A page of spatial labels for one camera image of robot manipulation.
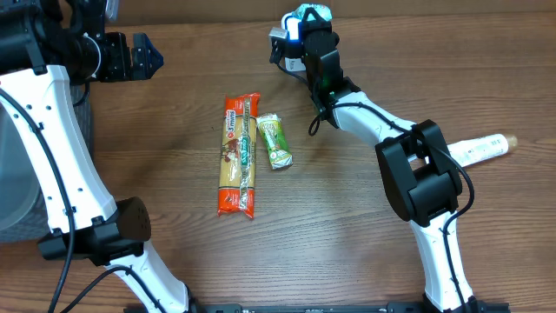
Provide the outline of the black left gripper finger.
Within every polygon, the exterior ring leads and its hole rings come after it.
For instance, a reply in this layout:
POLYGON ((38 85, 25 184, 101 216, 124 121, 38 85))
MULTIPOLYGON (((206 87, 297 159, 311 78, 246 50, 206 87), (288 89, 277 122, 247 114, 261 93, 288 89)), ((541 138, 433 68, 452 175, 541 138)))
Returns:
POLYGON ((134 47, 131 51, 134 65, 163 65, 163 56, 151 43, 145 33, 133 35, 134 47))
POLYGON ((149 80, 162 66, 162 59, 132 60, 130 79, 132 81, 149 80))

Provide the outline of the light blue wipes packet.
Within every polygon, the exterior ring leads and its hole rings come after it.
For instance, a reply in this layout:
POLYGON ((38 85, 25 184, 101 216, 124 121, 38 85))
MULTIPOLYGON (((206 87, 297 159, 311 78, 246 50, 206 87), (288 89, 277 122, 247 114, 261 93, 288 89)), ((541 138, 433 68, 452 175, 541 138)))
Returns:
POLYGON ((319 3, 303 3, 293 11, 292 16, 302 20, 305 14, 311 10, 314 10, 318 16, 327 22, 333 19, 331 10, 326 5, 319 3))

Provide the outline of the green snack packet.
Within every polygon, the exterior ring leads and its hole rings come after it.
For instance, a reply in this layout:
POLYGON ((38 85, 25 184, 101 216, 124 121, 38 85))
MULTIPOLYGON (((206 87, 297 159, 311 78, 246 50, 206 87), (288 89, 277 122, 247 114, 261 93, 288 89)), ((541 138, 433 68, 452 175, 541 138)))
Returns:
POLYGON ((266 145, 268 159, 273 170, 287 168, 293 164, 293 155, 286 141, 281 119, 275 113, 268 113, 256 119, 257 128, 266 145))

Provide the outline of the orange spaghetti packet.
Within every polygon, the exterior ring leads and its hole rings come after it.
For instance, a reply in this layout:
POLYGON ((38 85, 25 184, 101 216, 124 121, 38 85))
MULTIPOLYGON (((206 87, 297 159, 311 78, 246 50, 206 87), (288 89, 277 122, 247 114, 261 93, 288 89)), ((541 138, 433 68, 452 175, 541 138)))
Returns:
POLYGON ((255 216, 255 152, 259 92, 227 97, 223 118, 217 214, 255 216))

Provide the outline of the white tube with gold cap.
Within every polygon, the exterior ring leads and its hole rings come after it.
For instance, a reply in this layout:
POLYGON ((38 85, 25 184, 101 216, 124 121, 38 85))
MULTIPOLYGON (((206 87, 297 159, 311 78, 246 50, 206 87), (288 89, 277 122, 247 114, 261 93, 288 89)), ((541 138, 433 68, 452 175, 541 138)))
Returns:
POLYGON ((461 167, 467 167, 513 152, 518 143, 515 135, 493 134, 451 143, 447 147, 451 157, 461 167))

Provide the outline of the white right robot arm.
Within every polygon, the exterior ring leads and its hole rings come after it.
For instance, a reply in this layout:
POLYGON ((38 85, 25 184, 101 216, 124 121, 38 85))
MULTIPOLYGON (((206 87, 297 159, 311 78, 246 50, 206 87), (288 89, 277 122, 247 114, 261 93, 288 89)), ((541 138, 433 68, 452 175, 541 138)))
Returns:
POLYGON ((425 272, 424 303, 428 312, 478 312, 460 258, 457 219, 467 211, 458 205, 469 175, 450 155, 440 127, 431 120, 413 123, 372 103, 343 73, 328 7, 305 3, 283 16, 285 34, 275 39, 283 49, 285 72, 310 91, 316 117, 352 133, 374 147, 384 190, 396 215, 410 223, 425 272))

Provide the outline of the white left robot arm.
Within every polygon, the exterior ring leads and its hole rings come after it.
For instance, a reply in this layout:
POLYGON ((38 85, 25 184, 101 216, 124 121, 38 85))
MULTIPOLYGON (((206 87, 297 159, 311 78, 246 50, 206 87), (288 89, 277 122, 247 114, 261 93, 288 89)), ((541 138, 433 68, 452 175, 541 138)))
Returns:
POLYGON ((108 32, 118 2, 76 0, 63 26, 57 1, 1 4, 1 103, 23 141, 46 204, 47 260, 87 259, 119 276, 148 312, 197 312, 151 241, 143 201, 117 201, 92 162, 70 90, 150 79, 163 58, 143 33, 108 32))

